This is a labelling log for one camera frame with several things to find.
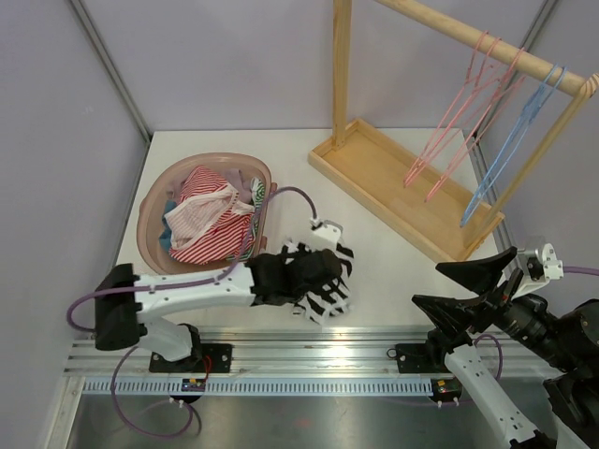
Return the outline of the black white striped tank top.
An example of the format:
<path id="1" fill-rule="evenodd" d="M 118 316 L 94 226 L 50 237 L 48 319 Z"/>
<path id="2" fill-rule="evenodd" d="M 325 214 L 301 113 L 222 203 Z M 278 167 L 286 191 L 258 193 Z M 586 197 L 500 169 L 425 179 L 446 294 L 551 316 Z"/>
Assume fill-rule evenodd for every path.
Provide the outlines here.
<path id="1" fill-rule="evenodd" d="M 288 239 L 281 253 L 308 253 L 315 252 L 303 242 L 294 242 Z M 350 311 L 349 277 L 353 271 L 355 255 L 352 249 L 339 244 L 333 251 L 342 262 L 342 275 L 340 278 L 326 283 L 314 292 L 307 293 L 300 301 L 293 304 L 292 314 L 302 317 L 307 321 L 322 326 L 329 318 L 344 315 Z"/>

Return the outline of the red striped tank top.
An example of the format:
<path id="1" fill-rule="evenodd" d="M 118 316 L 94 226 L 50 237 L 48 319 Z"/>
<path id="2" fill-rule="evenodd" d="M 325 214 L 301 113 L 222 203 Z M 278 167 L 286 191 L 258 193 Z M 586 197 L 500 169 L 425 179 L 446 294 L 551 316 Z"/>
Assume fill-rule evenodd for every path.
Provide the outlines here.
<path id="1" fill-rule="evenodd" d="M 256 209 L 239 201 L 238 191 L 216 171 L 197 166 L 181 190 L 177 207 L 166 215 L 172 231 L 169 256 L 182 263 L 242 257 L 252 238 Z"/>

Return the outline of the green striped tank top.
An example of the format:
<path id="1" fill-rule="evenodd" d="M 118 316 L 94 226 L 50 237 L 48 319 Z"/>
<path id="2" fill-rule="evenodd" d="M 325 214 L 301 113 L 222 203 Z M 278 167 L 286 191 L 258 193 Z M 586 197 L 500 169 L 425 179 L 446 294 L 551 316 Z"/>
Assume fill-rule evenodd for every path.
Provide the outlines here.
<path id="1" fill-rule="evenodd" d="M 253 202 L 248 204 L 253 206 L 255 209 L 259 209 L 265 199 L 266 196 L 266 187 L 262 180 L 258 177 L 253 177 L 251 179 L 245 178 L 251 181 L 252 188 L 252 199 Z M 256 243 L 256 236 L 259 228 L 259 220 L 255 219 L 252 224 L 252 238 L 251 241 L 247 244 L 246 252 L 241 257 L 241 261 L 247 260 L 253 252 L 254 244 Z"/>

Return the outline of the mauve tank top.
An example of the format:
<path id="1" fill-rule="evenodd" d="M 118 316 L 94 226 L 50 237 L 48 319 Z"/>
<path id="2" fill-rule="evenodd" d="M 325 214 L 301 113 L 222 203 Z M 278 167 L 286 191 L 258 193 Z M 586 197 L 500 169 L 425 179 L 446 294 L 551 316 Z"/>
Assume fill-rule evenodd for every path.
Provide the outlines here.
<path id="1" fill-rule="evenodd" d="M 226 179 L 239 192 L 241 202 L 246 204 L 251 204 L 253 202 L 251 181 L 245 179 L 238 168 L 221 169 L 218 170 L 217 173 Z M 176 203 L 180 203 L 181 200 L 179 197 L 181 190 L 190 176 L 191 170 L 187 170 L 182 175 L 175 177 L 166 188 L 167 198 L 174 200 Z"/>

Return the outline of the teal tank top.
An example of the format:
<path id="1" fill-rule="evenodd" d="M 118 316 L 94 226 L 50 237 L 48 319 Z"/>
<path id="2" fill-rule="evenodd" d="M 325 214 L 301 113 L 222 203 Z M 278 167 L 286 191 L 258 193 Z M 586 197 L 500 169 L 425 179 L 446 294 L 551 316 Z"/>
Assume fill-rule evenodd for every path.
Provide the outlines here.
<path id="1" fill-rule="evenodd" d="M 165 203 L 165 207 L 164 207 L 162 216 L 161 216 L 161 223 L 163 226 L 163 230 L 158 238 L 158 243 L 165 253 L 169 253 L 169 250 L 171 248 L 171 235 L 172 235 L 172 231 L 168 225 L 166 215 L 168 213 L 170 213 L 172 210 L 174 210 L 176 207 L 177 207 L 177 203 L 174 200 L 172 200 L 172 199 L 167 200 Z"/>

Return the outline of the pink hanger of red top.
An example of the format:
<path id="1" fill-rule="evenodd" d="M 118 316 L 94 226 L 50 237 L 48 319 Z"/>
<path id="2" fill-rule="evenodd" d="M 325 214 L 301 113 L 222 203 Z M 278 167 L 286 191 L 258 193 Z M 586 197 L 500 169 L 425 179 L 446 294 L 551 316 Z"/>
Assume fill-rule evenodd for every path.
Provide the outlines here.
<path id="1" fill-rule="evenodd" d="M 480 83 L 482 91 L 479 93 L 479 96 L 474 100 L 470 107 L 465 111 L 465 113 L 456 121 L 454 126 L 448 131 L 446 137 L 441 141 L 438 148 L 436 149 L 433 158 L 424 168 L 429 166 L 431 162 L 445 150 L 448 144 L 455 139 L 459 130 L 466 128 L 466 126 L 468 125 L 471 125 L 474 129 L 476 129 L 480 124 L 482 124 L 484 119 L 486 119 L 489 116 L 492 108 L 499 102 L 500 99 L 502 99 L 505 96 L 504 89 L 506 87 L 509 77 L 513 74 L 514 68 L 511 65 L 505 66 L 500 63 L 493 63 L 490 58 L 491 52 L 501 42 L 502 40 L 500 38 L 495 37 L 489 45 L 489 48 L 484 52 L 483 56 L 479 55 L 482 48 L 481 45 L 479 53 L 477 54 L 475 59 L 475 70 L 479 68 L 479 65 L 482 62 L 483 57 L 488 57 L 488 70 L 483 74 Z M 424 168 L 416 176 L 416 178 L 420 176 Z"/>

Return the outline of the pink hanger of mauve top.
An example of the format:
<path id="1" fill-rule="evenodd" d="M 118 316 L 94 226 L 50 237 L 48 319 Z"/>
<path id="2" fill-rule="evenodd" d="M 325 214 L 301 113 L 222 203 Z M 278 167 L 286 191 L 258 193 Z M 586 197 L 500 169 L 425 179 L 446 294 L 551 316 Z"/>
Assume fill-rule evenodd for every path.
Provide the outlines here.
<path id="1" fill-rule="evenodd" d="M 427 202 L 431 201 L 434 196 L 441 190 L 441 188 L 449 181 L 450 176 L 456 171 L 456 169 L 461 165 L 461 163 L 466 159 L 466 156 L 474 148 L 474 145 L 478 143 L 478 141 L 484 136 L 485 132 L 488 130 L 489 125 L 495 120 L 495 115 L 497 112 L 501 110 L 499 103 L 504 100 L 510 98 L 513 93 L 519 88 L 523 80 L 517 80 L 516 85 L 514 87 L 510 87 L 508 85 L 512 76 L 516 72 L 516 63 L 519 61 L 522 53 L 525 52 L 523 48 L 517 50 L 516 56 L 509 65 L 513 66 L 514 71 L 513 74 L 509 77 L 506 87 L 504 89 L 505 96 L 499 100 L 499 102 L 492 108 L 489 116 L 484 119 L 482 124 L 480 124 L 476 129 L 474 129 L 471 125 L 466 126 L 466 128 L 461 129 L 463 131 L 468 131 L 469 134 L 464 139 L 463 143 L 459 146 L 459 148 L 455 151 L 454 155 L 451 157 L 449 162 L 446 165 L 445 170 L 439 176 L 437 181 L 432 185 L 432 188 L 425 196 L 425 200 Z"/>

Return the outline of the pink hanger of black top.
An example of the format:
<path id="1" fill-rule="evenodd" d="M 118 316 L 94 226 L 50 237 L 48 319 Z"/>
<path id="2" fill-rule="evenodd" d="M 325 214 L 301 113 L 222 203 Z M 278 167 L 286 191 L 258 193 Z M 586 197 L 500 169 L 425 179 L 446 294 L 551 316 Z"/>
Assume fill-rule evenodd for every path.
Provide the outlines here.
<path id="1" fill-rule="evenodd" d="M 422 171 L 422 169 L 429 163 L 429 161 L 433 158 L 439 144 L 446 137 L 448 131 L 454 126 L 456 121 L 465 113 L 465 111 L 470 107 L 470 105 L 482 91 L 480 83 L 483 74 L 488 70 L 488 57 L 483 57 L 483 60 L 477 70 L 475 70 L 475 59 L 479 53 L 482 43 L 488 35 L 489 32 L 485 31 L 476 41 L 463 84 L 447 108 L 441 121 L 437 124 L 436 128 L 432 132 L 424 149 L 407 171 L 403 179 L 404 187 L 410 185 L 416 176 Z"/>

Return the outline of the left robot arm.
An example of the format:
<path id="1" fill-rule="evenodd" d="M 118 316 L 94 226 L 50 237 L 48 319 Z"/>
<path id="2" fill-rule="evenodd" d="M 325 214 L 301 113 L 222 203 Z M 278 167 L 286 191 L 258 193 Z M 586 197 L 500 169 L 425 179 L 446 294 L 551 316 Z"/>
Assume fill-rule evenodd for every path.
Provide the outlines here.
<path id="1" fill-rule="evenodd" d="M 198 330 L 168 320 L 172 313 L 216 307 L 295 304 L 327 293 L 347 263 L 330 249 L 262 253 L 235 267 L 167 276 L 140 276 L 130 264 L 114 267 L 96 288 L 95 348 L 144 348 L 169 371 L 191 372 L 203 358 Z"/>

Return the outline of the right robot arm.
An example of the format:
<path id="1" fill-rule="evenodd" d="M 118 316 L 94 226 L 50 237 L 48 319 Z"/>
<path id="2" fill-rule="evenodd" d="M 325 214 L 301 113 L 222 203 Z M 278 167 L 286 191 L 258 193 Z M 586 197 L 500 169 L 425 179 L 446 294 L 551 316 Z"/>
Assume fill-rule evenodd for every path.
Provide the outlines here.
<path id="1" fill-rule="evenodd" d="M 584 268 L 564 264 L 549 243 L 511 247 L 497 255 L 444 262 L 439 273 L 474 293 L 470 299 L 415 295 L 433 328 L 419 344 L 419 362 L 456 378 L 502 448 L 595 448 L 598 445 L 598 301 L 589 299 L 561 317 L 539 296 L 541 288 Z M 538 428 L 487 370 L 473 341 L 494 327 L 528 352 L 543 387 L 557 435 Z"/>

